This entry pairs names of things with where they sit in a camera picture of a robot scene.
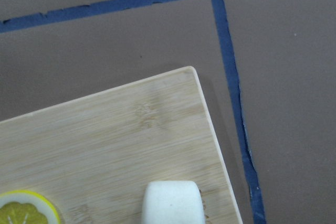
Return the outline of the bamboo cutting board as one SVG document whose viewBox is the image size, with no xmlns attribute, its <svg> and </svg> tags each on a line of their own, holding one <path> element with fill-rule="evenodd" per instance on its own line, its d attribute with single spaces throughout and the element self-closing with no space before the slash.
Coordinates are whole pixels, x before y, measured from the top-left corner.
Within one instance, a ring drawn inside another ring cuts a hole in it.
<svg viewBox="0 0 336 224">
<path fill-rule="evenodd" d="M 1 122 L 1 192 L 62 223 L 140 223 L 147 184 L 192 180 L 207 223 L 241 223 L 201 84 L 183 67 Z"/>
</svg>

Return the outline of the yellow lemon slice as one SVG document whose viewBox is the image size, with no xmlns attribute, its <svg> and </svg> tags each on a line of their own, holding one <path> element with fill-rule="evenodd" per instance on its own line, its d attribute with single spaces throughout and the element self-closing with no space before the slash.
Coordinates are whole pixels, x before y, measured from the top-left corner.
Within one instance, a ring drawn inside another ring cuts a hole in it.
<svg viewBox="0 0 336 224">
<path fill-rule="evenodd" d="M 1 223 L 61 223 L 55 206 L 29 190 L 1 194 Z"/>
</svg>

